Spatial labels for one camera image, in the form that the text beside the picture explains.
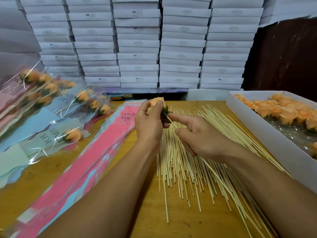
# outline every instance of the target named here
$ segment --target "hand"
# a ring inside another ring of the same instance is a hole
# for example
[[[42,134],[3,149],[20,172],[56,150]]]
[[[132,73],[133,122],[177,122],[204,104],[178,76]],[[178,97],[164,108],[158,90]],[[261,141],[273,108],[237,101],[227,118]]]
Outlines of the hand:
[[[192,156],[199,155],[225,163],[225,157],[234,154],[237,143],[224,136],[203,117],[181,114],[168,114],[168,117],[187,126],[177,128],[175,132]]]
[[[165,119],[161,119],[160,115],[163,110],[162,101],[158,101],[153,107],[152,112],[148,115],[146,112],[149,107],[150,100],[140,106],[134,119],[138,138],[137,144],[146,146],[157,154],[160,148],[163,128],[168,128],[170,125]]]

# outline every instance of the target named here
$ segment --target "forearm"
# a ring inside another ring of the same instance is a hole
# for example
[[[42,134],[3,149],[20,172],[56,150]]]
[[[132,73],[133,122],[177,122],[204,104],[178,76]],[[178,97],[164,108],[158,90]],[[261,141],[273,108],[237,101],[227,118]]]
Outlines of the forearm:
[[[136,144],[81,200],[39,237],[125,237],[153,152]]]
[[[227,165],[269,217],[282,237],[317,237],[317,195],[242,146]]]

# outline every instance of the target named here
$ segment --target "plastic wrapper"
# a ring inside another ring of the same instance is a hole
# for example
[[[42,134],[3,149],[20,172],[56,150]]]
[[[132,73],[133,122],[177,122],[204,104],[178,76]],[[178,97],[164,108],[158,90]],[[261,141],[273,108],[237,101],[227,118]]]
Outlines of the plastic wrapper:
[[[106,94],[34,67],[4,83],[0,94],[0,188],[28,165],[90,136],[85,124],[111,112]]]
[[[126,101],[118,107],[75,161],[17,218],[6,231],[6,237],[38,236],[85,195],[98,182],[126,135],[134,128],[134,116],[143,101]]]

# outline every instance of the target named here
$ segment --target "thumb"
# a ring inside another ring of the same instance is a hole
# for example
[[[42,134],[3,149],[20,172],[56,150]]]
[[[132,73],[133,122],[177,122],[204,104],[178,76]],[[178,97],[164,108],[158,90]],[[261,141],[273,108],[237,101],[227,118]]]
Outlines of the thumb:
[[[189,129],[187,128],[177,128],[175,130],[176,135],[179,137],[180,141],[184,145],[185,149],[190,152],[192,156],[197,156],[195,151],[191,148],[191,145],[193,144],[195,140],[195,134],[192,133]]]
[[[153,107],[153,111],[150,116],[154,116],[157,119],[161,119],[161,112],[163,110],[163,102],[159,100]]]

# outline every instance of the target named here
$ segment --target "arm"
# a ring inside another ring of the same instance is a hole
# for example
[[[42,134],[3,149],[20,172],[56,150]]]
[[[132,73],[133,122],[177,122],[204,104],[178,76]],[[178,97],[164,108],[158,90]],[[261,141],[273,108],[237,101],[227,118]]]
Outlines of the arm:
[[[163,103],[158,102],[148,116],[149,106],[149,101],[144,102],[135,117],[135,146],[39,238],[126,236],[141,187],[159,151],[163,127],[169,127],[160,119]]]
[[[317,237],[317,195],[242,145],[225,137],[202,117],[168,114],[188,128],[175,132],[194,156],[225,163],[240,178],[280,235]]]

